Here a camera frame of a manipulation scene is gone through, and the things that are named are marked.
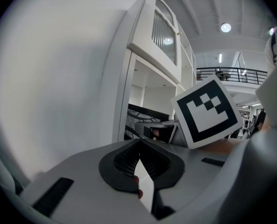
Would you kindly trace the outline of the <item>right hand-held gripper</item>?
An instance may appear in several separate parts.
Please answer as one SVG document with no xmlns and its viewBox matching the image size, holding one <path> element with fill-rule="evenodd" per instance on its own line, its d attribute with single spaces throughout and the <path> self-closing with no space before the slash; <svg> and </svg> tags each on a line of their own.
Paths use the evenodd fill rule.
<svg viewBox="0 0 277 224">
<path fill-rule="evenodd" d="M 243 126 L 230 93 L 214 74 L 172 98 L 171 103 L 179 122 L 136 122 L 135 132 L 151 137 L 153 128 L 172 128 L 173 137 L 180 123 L 188 148 L 200 148 Z"/>
</svg>

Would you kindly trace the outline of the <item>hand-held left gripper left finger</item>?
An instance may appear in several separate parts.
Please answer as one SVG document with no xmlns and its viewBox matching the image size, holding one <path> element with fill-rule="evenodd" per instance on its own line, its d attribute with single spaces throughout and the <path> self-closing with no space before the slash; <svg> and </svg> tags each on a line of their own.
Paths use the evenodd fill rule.
<svg viewBox="0 0 277 224">
<path fill-rule="evenodd" d="M 30 206 L 61 177 L 73 180 L 50 218 L 62 224 L 151 224 L 155 217 L 136 194 L 114 190 L 101 177 L 99 162 L 130 141 L 77 153 L 30 183 L 20 197 Z"/>
</svg>

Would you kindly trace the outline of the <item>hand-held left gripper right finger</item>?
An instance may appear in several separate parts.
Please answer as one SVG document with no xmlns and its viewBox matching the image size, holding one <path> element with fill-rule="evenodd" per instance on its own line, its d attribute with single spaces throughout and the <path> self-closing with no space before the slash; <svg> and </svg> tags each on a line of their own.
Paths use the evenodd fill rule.
<svg viewBox="0 0 277 224">
<path fill-rule="evenodd" d="M 217 220 L 224 195 L 216 177 L 226 154 L 140 140 L 140 160 L 150 184 L 143 181 L 150 208 L 139 206 L 141 220 Z"/>
</svg>

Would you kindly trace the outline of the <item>black rectangular object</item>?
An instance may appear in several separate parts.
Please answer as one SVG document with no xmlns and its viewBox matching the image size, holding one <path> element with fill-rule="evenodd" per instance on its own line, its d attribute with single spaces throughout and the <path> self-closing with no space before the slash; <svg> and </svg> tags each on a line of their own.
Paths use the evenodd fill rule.
<svg viewBox="0 0 277 224">
<path fill-rule="evenodd" d="M 151 125 L 168 120 L 168 114 L 128 104 L 124 140 L 151 138 Z"/>
</svg>

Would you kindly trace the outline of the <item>white desk with shelves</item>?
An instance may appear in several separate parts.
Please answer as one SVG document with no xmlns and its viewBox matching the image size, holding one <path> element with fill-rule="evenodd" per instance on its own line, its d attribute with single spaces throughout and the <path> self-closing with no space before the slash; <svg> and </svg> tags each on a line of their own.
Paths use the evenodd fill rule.
<svg viewBox="0 0 277 224">
<path fill-rule="evenodd" d="M 132 53 L 135 53 L 129 48 L 128 43 L 143 2 L 144 0 L 136 0 L 122 17 L 105 60 L 99 100 L 100 132 L 98 138 L 101 144 L 118 142 L 124 137 L 125 83 L 130 58 Z M 182 70 L 184 64 L 194 66 L 195 56 L 179 23 L 178 28 L 182 32 L 182 35 L 180 35 Z M 183 88 L 181 81 L 176 84 L 177 88 Z"/>
</svg>

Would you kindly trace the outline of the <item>person's left hand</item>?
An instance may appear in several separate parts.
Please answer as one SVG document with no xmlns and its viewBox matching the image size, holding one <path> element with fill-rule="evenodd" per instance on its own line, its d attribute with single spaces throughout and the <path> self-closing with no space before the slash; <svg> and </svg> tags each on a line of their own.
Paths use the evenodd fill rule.
<svg viewBox="0 0 277 224">
<path fill-rule="evenodd" d="M 133 179 L 137 185 L 139 185 L 139 178 L 134 175 Z M 138 189 L 138 198 L 141 199 L 143 197 L 143 191 L 141 189 Z"/>
</svg>

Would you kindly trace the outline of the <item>white ribbed glass cabinet door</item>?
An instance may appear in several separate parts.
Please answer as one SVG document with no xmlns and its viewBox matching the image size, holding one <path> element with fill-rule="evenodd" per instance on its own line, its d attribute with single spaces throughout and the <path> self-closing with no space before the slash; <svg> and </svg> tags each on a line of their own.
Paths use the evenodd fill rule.
<svg viewBox="0 0 277 224">
<path fill-rule="evenodd" d="M 144 0 L 128 46 L 169 76 L 181 81 L 181 43 L 176 16 L 163 0 Z"/>
</svg>

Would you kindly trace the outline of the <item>black metal railing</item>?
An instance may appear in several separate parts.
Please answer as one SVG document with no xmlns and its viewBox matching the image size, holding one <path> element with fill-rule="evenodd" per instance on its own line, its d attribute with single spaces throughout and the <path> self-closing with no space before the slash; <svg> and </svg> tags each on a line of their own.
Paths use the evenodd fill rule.
<svg viewBox="0 0 277 224">
<path fill-rule="evenodd" d="M 204 67 L 196 69 L 196 80 L 202 81 L 213 74 L 221 81 L 257 85 L 261 85 L 267 78 L 267 72 L 262 70 L 234 67 Z"/>
</svg>

